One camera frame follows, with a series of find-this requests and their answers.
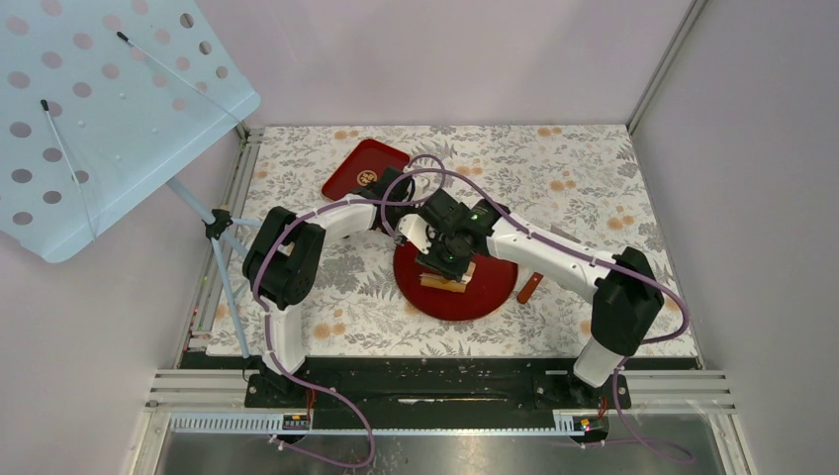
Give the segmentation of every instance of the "table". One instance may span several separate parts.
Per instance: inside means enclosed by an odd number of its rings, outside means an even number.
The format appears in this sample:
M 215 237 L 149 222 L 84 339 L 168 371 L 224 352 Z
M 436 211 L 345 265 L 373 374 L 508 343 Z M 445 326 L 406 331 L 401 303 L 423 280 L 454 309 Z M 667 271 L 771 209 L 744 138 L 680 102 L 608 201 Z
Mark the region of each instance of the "table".
M 326 179 L 362 140 L 410 155 L 433 153 L 469 176 L 497 201 L 544 229 L 558 227 L 586 245 L 644 251 L 656 278 L 676 280 L 656 223 L 631 139 L 624 126 L 271 127 L 264 133 L 242 217 L 262 220 L 274 206 L 296 212 L 327 203 Z M 460 182 L 446 189 L 471 206 L 476 193 Z M 240 229 L 249 245 L 256 230 Z M 303 303 L 305 348 L 332 356 L 576 356 L 591 334 L 591 306 L 543 280 L 526 305 L 514 295 L 489 316 L 466 323 L 428 317 L 400 293 L 394 245 L 367 233 L 324 249 L 321 269 Z M 233 286 L 243 281 L 241 257 L 230 262 Z M 520 288 L 530 276 L 519 269 Z M 238 309 L 251 353 L 264 350 L 261 308 L 249 293 Z M 650 335 L 681 322 L 669 299 Z M 241 354 L 222 296 L 207 346 L 211 356 Z M 642 346 L 639 355 L 695 356 L 690 331 Z

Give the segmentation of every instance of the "red plate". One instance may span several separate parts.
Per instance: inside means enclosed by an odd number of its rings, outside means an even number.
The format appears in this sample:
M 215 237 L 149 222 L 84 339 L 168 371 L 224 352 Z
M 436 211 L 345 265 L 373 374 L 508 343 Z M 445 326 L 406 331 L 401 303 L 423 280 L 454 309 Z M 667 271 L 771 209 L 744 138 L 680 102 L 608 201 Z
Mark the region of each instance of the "red plate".
M 415 307 L 449 322 L 484 317 L 500 307 L 513 292 L 518 266 L 506 260 L 475 255 L 475 273 L 459 294 L 420 285 L 420 274 L 433 272 L 416 263 L 417 248 L 407 243 L 394 252 L 394 275 L 400 290 Z
M 378 180 L 387 167 L 401 170 L 410 160 L 407 153 L 381 142 L 361 141 L 324 183 L 321 193 L 332 201 L 339 200 L 350 191 Z

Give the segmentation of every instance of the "gray wall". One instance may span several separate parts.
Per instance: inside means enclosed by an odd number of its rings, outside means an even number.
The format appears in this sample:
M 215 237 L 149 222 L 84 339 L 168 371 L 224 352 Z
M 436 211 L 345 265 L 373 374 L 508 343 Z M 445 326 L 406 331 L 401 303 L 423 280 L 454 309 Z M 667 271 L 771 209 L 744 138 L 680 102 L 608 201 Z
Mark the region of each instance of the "gray wall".
M 691 0 L 197 0 L 252 124 L 621 124 Z
M 217 205 L 236 147 L 230 133 L 178 177 Z M 0 473 L 119 472 L 207 245 L 167 188 L 59 264 L 0 235 Z
M 760 473 L 835 473 L 839 2 L 711 2 L 635 142 Z

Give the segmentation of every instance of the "perforated panel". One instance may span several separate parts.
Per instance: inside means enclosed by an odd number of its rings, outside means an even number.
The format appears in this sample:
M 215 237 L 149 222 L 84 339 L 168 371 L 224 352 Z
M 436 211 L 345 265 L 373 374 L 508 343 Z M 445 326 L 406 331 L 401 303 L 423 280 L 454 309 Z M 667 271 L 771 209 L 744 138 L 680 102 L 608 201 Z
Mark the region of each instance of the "perforated panel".
M 92 240 L 88 215 L 102 233 L 259 103 L 191 0 L 6 0 L 0 24 L 0 230 L 50 262 Z

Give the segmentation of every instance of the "round red plate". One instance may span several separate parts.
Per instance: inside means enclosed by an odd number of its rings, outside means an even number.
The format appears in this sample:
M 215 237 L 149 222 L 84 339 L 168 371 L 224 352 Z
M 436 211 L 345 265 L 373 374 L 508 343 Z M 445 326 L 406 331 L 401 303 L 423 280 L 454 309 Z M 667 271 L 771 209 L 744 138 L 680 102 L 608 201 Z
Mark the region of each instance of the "round red plate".
M 476 254 L 475 273 L 460 294 L 420 285 L 420 274 L 433 272 L 417 264 L 417 248 L 407 243 L 394 252 L 394 275 L 405 298 L 422 312 L 450 322 L 488 315 L 513 292 L 518 266 L 506 260 Z

